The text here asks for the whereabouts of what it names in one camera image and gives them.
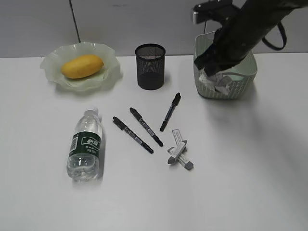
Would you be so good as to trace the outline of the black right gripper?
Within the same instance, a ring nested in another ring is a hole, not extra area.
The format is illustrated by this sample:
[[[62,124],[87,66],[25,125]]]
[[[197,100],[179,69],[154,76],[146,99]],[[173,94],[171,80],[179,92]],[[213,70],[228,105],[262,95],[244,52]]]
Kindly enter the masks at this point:
[[[277,25],[276,7],[242,7],[222,28],[214,42],[194,60],[198,70],[207,76],[230,69]]]

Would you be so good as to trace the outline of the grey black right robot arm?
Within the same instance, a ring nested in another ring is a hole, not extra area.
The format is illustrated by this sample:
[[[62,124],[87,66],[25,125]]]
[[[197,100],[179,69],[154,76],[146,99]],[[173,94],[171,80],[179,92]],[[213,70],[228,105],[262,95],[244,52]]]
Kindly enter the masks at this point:
[[[247,54],[293,10],[306,0],[248,0],[241,8],[231,0],[209,0],[192,9],[195,24],[213,20],[221,24],[212,44],[194,64],[208,76],[239,64]]]

